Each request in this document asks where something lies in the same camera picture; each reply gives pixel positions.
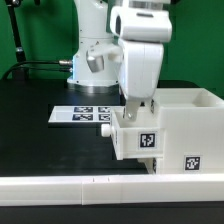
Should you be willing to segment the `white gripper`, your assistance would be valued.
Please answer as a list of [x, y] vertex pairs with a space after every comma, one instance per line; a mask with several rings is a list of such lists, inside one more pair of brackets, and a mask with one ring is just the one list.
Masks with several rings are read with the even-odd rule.
[[161, 71], [164, 47], [158, 43], [119, 40], [123, 61], [119, 84], [127, 99], [123, 117], [135, 121], [140, 101], [153, 97]]

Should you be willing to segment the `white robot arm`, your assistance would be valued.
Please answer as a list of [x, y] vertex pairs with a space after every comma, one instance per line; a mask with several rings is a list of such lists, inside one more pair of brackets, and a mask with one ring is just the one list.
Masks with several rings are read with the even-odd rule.
[[172, 24], [163, 7], [171, 0], [74, 0], [79, 46], [68, 86], [88, 93], [118, 87], [123, 117], [134, 121], [157, 88]]

